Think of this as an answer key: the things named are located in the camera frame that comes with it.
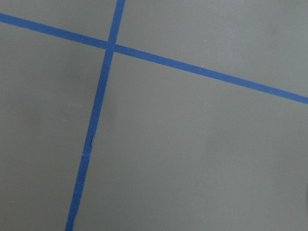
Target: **gray floor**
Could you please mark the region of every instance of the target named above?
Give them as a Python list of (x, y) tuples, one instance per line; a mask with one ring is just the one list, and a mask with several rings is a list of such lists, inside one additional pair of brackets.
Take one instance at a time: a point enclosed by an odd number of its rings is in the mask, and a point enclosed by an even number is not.
[[(107, 40), (116, 1), (0, 5)], [(307, 10), (300, 0), (128, 0), (118, 44), (307, 96)], [(61, 231), (104, 50), (0, 30), (0, 228)], [(307, 110), (114, 54), (74, 230), (306, 230)]]

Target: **painter's tape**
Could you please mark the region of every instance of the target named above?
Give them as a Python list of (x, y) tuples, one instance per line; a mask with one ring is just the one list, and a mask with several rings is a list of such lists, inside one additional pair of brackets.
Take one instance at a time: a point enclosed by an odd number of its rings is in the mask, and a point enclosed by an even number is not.
[(124, 54), (124, 55), (128, 55), (131, 57), (135, 57), (135, 58), (139, 58), (139, 59), (143, 59), (143, 60), (147, 60), (153, 63), (157, 63), (157, 64), (162, 64), (165, 66), (170, 66), (179, 70), (183, 70), (183, 71), (187, 71), (187, 72), (191, 72), (191, 73), (195, 73), (198, 75), (202, 75), (205, 77), (209, 77), (209, 78), (214, 78), (214, 79), (218, 79), (224, 82), (228, 82), (228, 83), (232, 83), (235, 85), (239, 85), (242, 87), (246, 87), (246, 88), (250, 88), (250, 89), (254, 89), (254, 90), (258, 90), (258, 91), (262, 91), (271, 95), (276, 95), (279, 97), (283, 97), (289, 100), (294, 100), (297, 102), (301, 102), (301, 103), (305, 103), (308, 104), (308, 97), (306, 96), (302, 96), (302, 95), (298, 95), (298, 94), (294, 94), (285, 90), (281, 90), (281, 89), (277, 89), (277, 88), (273, 88), (267, 85), (263, 85), (260, 83), (256, 83), (253, 81), (249, 81), (249, 80), (245, 80), (242, 78), (238, 78), (238, 77), (234, 77), (234, 76), (229, 76), (220, 72), (216, 72), (216, 71), (212, 71), (212, 70), (208, 70), (199, 66), (195, 66), (195, 65), (191, 65), (191, 64), (187, 64), (187, 63), (183, 63), (180, 61), (176, 61), (173, 59), (168, 59), (159, 55), (155, 55), (155, 54), (151, 54), (151, 53), (147, 53), (144, 51), (139, 51), (136, 49), (132, 49), (129, 47), (125, 47), (125, 46), (121, 46), (121, 45), (116, 45), (115, 46), (115, 52), (120, 53), (120, 54)]
[(112, 63), (112, 57), (114, 54), (114, 47), (116, 45), (116, 38), (119, 32), (120, 24), (121, 24), (121, 18), (124, 10), (125, 0), (118, 0), (115, 7), (115, 13), (114, 18), (112, 21), (110, 33), (108, 42), (106, 45), (106, 52), (104, 55), (102, 70), (100, 79), (98, 82), (93, 109), (90, 117), (90, 122), (88, 126), (88, 132), (86, 135), (86, 140), (80, 160), (79, 170), (77, 174), (77, 179), (75, 183), (75, 188), (73, 192), (73, 197), (71, 201), (71, 206), (69, 209), (67, 222), (65, 231), (72, 231), (73, 230), (73, 224), (75, 216), (78, 212), (78, 208), (80, 205), (80, 200), (82, 196), (83, 187), (86, 180), (86, 173), (90, 162), (90, 155), (92, 151), (92, 141), (94, 138), (94, 135), (96, 133), (98, 120), (101, 113), (101, 108), (103, 105), (103, 97), (105, 94), (106, 86), (107, 86), (107, 80), (111, 68)]
[(74, 32), (70, 32), (67, 30), (62, 30), (62, 29), (55, 28), (52, 26), (35, 23), (35, 22), (29, 21), (26, 19), (10, 16), (10, 15), (3, 14), (3, 13), (0, 13), (0, 22), (26, 28), (29, 30), (34, 30), (34, 31), (41, 32), (44, 34), (56, 36), (56, 37), (63, 38), (63, 39), (68, 39), (74, 42), (79, 42), (79, 43), (83, 43), (86, 45), (90, 45), (90, 46), (98, 47), (102, 49), (105, 49), (107, 45), (106, 41), (103, 41), (100, 39), (95, 39), (95, 38), (91, 38), (85, 35), (80, 35)]

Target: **gray surface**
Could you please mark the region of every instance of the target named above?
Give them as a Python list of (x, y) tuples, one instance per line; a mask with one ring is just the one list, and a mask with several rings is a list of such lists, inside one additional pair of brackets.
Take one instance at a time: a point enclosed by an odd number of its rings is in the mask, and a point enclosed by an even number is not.
[(64, 230), (104, 51), (0, 30), (0, 230)]
[(116, 54), (74, 230), (306, 230), (307, 112)]
[(108, 40), (116, 0), (0, 0), (0, 12)]
[(129, 0), (118, 43), (307, 96), (307, 11), (306, 0)]

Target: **blue tape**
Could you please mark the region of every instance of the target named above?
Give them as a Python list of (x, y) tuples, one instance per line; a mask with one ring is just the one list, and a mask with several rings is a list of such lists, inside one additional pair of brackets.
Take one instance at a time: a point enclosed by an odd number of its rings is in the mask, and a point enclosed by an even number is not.
[(102, 64), (102, 70), (100, 79), (98, 82), (93, 109), (90, 117), (88, 132), (86, 135), (86, 140), (80, 160), (79, 170), (77, 174), (77, 179), (75, 183), (75, 188), (73, 192), (73, 197), (71, 201), (71, 206), (69, 209), (65, 231), (72, 231), (75, 216), (78, 212), (80, 205), (80, 199), (82, 196), (83, 187), (86, 180), (86, 173), (90, 162), (90, 155), (92, 151), (92, 141), (96, 133), (98, 120), (101, 113), (101, 108), (103, 105), (103, 97), (107, 86), (107, 80), (111, 68), (112, 58), (114, 54), (114, 48), (116, 44), (116, 38), (119, 32), (121, 18), (124, 10), (125, 0), (118, 0), (115, 7), (114, 18), (112, 21), (108, 42), (106, 45), (106, 52)]
[(138, 58), (138, 59), (147, 60), (147, 61), (150, 61), (150, 62), (153, 62), (153, 63), (173, 67), (173, 68), (176, 68), (176, 69), (179, 69), (179, 70), (195, 73), (195, 74), (202, 75), (202, 76), (205, 76), (205, 77), (218, 79), (218, 80), (228, 82), (228, 83), (232, 83), (232, 84), (235, 84), (235, 85), (239, 85), (239, 86), (242, 86), (242, 87), (262, 91), (262, 92), (265, 92), (265, 93), (268, 93), (268, 94), (271, 94), (271, 95), (276, 95), (276, 96), (279, 96), (279, 97), (283, 97), (283, 98), (286, 98), (286, 99), (289, 99), (289, 100), (294, 100), (294, 101), (297, 101), (297, 102), (308, 104), (308, 97), (306, 97), (306, 96), (294, 94), (294, 93), (291, 93), (291, 92), (288, 92), (288, 91), (285, 91), (285, 90), (281, 90), (281, 89), (273, 88), (273, 87), (266, 86), (266, 85), (263, 85), (263, 84), (255, 83), (253, 81), (245, 80), (245, 79), (242, 79), (242, 78), (229, 76), (229, 75), (226, 75), (226, 74), (223, 74), (223, 73), (220, 73), (220, 72), (208, 70), (208, 69), (205, 69), (205, 68), (202, 68), (202, 67), (183, 63), (183, 62), (176, 61), (176, 60), (173, 60), (173, 59), (168, 59), (168, 58), (158, 56), (158, 55), (155, 55), (155, 54), (146, 53), (144, 51), (139, 51), (139, 50), (136, 50), (136, 49), (125, 47), (125, 46), (116, 45), (115, 46), (115, 52), (120, 53), (120, 54), (124, 54), (124, 55), (128, 55), (128, 56), (131, 56), (131, 57), (135, 57), (135, 58)]
[(107, 42), (100, 40), (100, 39), (95, 39), (95, 38), (91, 38), (85, 35), (80, 35), (74, 32), (70, 32), (67, 30), (62, 30), (62, 29), (55, 28), (52, 26), (35, 23), (29, 20), (17, 18), (14, 16), (3, 14), (3, 13), (0, 13), (0, 22), (22, 27), (22, 28), (29, 29), (29, 30), (34, 30), (34, 31), (41, 32), (44, 34), (56, 36), (59, 38), (68, 39), (74, 42), (83, 43), (83, 44), (90, 45), (93, 47), (106, 49), (106, 46), (107, 46)]

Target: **blue line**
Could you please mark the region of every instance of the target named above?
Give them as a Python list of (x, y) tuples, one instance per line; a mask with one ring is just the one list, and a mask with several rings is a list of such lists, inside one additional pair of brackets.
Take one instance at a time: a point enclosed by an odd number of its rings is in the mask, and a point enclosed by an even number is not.
[(115, 46), (115, 52), (120, 53), (120, 54), (124, 54), (124, 55), (128, 55), (128, 56), (131, 56), (131, 57), (135, 57), (135, 58), (138, 58), (138, 59), (147, 60), (147, 61), (150, 61), (150, 62), (153, 62), (153, 63), (173, 67), (173, 68), (176, 68), (176, 69), (179, 69), (179, 70), (195, 73), (195, 74), (202, 75), (202, 76), (205, 76), (205, 77), (218, 79), (218, 80), (228, 82), (228, 83), (232, 83), (232, 84), (235, 84), (235, 85), (239, 85), (239, 86), (242, 86), (242, 87), (262, 91), (262, 92), (265, 92), (265, 93), (268, 93), (268, 94), (271, 94), (271, 95), (276, 95), (276, 96), (283, 97), (283, 98), (286, 98), (286, 99), (289, 99), (289, 100), (294, 100), (294, 101), (297, 101), (297, 102), (300, 102), (300, 103), (308, 104), (308, 97), (306, 97), (306, 96), (294, 94), (294, 93), (291, 93), (291, 92), (288, 92), (288, 91), (285, 91), (285, 90), (281, 90), (281, 89), (273, 88), (273, 87), (266, 86), (266, 85), (263, 85), (263, 84), (255, 83), (255, 82), (245, 80), (245, 79), (242, 79), (242, 78), (229, 76), (229, 75), (226, 75), (226, 74), (223, 74), (223, 73), (220, 73), (220, 72), (208, 70), (208, 69), (201, 68), (201, 67), (198, 67), (198, 66), (195, 66), (195, 65), (176, 61), (176, 60), (173, 60), (173, 59), (168, 59), (168, 58), (158, 56), (158, 55), (155, 55), (155, 54), (146, 53), (146, 52), (143, 52), (143, 51), (135, 50), (135, 49), (128, 48), (128, 47), (125, 47), (125, 46), (121, 46), (121, 45)]
[(74, 42), (83, 43), (83, 44), (90, 45), (93, 47), (105, 49), (107, 46), (107, 42), (100, 40), (100, 39), (95, 39), (95, 38), (91, 38), (85, 35), (80, 35), (74, 32), (70, 32), (67, 30), (62, 30), (62, 29), (55, 28), (52, 26), (35, 23), (29, 20), (17, 18), (14, 16), (3, 14), (3, 13), (0, 13), (0, 22), (26, 28), (26, 29), (30, 29), (30, 30), (34, 30), (34, 31), (41, 32), (44, 34), (56, 36), (59, 38), (68, 39)]
[(103, 105), (103, 97), (106, 90), (107, 80), (111, 68), (112, 58), (114, 54), (114, 47), (116, 44), (116, 38), (120, 28), (124, 5), (125, 5), (125, 0), (118, 0), (116, 3), (114, 18), (109, 33), (108, 43), (106, 46), (106, 52), (103, 60), (101, 75), (95, 94), (88, 132), (80, 160), (79, 170), (77, 174), (70, 210), (68, 213), (65, 231), (73, 230), (74, 219), (80, 205), (82, 191), (86, 180), (86, 173), (90, 162), (90, 155), (92, 151), (92, 140), (96, 133), (97, 124), (100, 117), (101, 108)]

